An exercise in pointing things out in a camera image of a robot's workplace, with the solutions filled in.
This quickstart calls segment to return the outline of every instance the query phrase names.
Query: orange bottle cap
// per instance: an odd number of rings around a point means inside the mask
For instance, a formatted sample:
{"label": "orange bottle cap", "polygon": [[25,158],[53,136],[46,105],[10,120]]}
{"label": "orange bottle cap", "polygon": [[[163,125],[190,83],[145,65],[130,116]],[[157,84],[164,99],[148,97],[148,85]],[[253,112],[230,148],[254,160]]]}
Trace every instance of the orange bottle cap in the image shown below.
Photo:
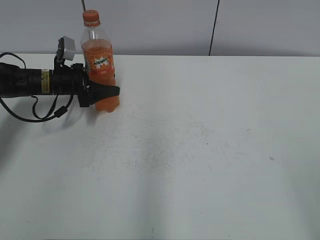
{"label": "orange bottle cap", "polygon": [[96,27],[100,25],[99,13],[96,10],[84,11],[82,17],[86,27]]}

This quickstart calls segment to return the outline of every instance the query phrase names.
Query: black cable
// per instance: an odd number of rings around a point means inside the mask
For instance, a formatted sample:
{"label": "black cable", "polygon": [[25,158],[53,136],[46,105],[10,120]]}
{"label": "black cable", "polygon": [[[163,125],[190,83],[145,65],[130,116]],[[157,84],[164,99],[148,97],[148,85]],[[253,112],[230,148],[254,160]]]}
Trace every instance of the black cable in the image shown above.
{"label": "black cable", "polygon": [[37,105],[37,103],[38,103],[38,101],[39,101],[39,98],[38,98],[37,96],[33,96],[33,95],[32,95],[31,97],[35,99],[35,103],[34,103],[33,106],[32,106],[33,116],[35,116],[37,119],[46,119],[46,118],[48,118],[48,117],[54,112],[54,110],[55,110],[55,108],[56,108],[58,96],[59,96],[59,93],[56,95],[56,97],[55,97],[55,99],[54,99],[54,101],[53,101],[53,103],[52,103],[52,106],[51,106],[50,110],[48,111],[48,113],[47,113],[44,117],[39,117],[39,116],[37,115],[37,113],[36,113],[36,105]]}
{"label": "black cable", "polygon": [[[5,56],[5,55],[10,55],[10,56],[13,56],[13,57],[19,59],[20,61],[23,62],[23,64],[24,64],[24,69],[26,69],[26,63],[25,63],[25,61],[24,61],[22,58],[20,58],[19,56],[15,55],[15,54],[13,54],[13,53],[11,53],[11,52],[4,52],[4,53],[0,54],[0,58],[2,58],[2,57]],[[33,107],[32,107],[32,113],[33,113],[33,115],[34,115],[36,118],[38,118],[38,119],[27,119],[27,118],[24,118],[24,117],[21,117],[21,116],[15,114],[15,113],[6,105],[6,103],[3,101],[3,99],[1,98],[1,96],[0,96],[0,104],[1,104],[1,105],[4,107],[4,109],[5,109],[9,114],[11,114],[13,117],[15,117],[16,119],[18,119],[18,120],[20,120],[20,121],[27,122],[27,123],[44,123],[44,122],[50,121],[50,120],[55,119],[55,118],[60,118],[63,114],[65,114],[65,113],[68,111],[68,107],[71,105],[72,100],[73,100],[73,98],[74,98],[74,77],[72,77],[72,92],[71,92],[71,95],[70,95],[70,98],[69,98],[68,103],[66,104],[66,106],[62,106],[62,107],[60,107],[57,111],[55,111],[53,116],[50,116],[50,117],[49,117],[49,115],[52,114],[52,112],[54,111],[54,109],[55,109],[55,107],[56,107],[56,103],[57,103],[57,99],[58,99],[58,94],[57,94],[57,96],[55,97],[55,100],[54,100],[54,102],[53,102],[53,104],[52,104],[52,106],[51,106],[51,108],[50,108],[50,110],[49,110],[49,113],[50,113],[50,114],[48,113],[48,114],[47,114],[45,117],[43,117],[43,118],[39,117],[39,116],[36,114],[36,104],[38,103],[38,98],[35,97],[35,96],[31,96],[31,97],[32,97],[32,98],[36,98],[36,101],[35,101],[35,103],[33,104]]]}
{"label": "black cable", "polygon": [[220,0],[218,0],[218,3],[216,5],[216,12],[215,12],[214,24],[213,24],[213,29],[212,29],[212,37],[211,37],[211,43],[210,43],[209,56],[211,56],[212,44],[214,43],[214,35],[215,35],[217,18],[218,18],[219,6],[220,6]]}

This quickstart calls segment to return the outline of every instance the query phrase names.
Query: white table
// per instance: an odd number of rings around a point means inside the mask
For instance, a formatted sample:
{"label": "white table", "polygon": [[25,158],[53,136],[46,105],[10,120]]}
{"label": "white table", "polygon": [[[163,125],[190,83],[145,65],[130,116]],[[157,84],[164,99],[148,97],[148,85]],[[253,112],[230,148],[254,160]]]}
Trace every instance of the white table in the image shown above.
{"label": "white table", "polygon": [[[0,239],[320,239],[320,58],[115,64],[114,113],[75,99],[42,124],[0,108]],[[25,117],[33,101],[6,100]]]}

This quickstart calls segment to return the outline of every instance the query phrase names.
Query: plastic bottle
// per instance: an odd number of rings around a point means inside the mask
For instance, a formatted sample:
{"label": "plastic bottle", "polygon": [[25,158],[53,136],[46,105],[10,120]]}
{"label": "plastic bottle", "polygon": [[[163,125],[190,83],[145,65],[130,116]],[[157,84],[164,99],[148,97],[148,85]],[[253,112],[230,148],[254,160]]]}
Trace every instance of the plastic bottle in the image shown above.
{"label": "plastic bottle", "polygon": [[[82,14],[86,27],[81,38],[86,70],[91,81],[104,85],[116,85],[113,48],[111,40],[100,27],[99,13],[86,10]],[[113,112],[119,105],[119,96],[113,96],[95,104],[98,111]]]}

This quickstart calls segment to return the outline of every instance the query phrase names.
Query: white wall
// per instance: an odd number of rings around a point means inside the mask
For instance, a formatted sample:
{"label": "white wall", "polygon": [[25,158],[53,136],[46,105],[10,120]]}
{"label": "white wall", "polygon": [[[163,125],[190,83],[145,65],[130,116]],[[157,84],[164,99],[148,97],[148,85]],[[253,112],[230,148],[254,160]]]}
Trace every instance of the white wall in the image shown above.
{"label": "white wall", "polygon": [[221,0],[212,55],[320,56],[320,0]]}
{"label": "white wall", "polygon": [[[100,13],[116,54],[207,55],[217,0],[86,0]],[[81,0],[2,0],[0,52],[53,53],[58,38],[78,43]]]}

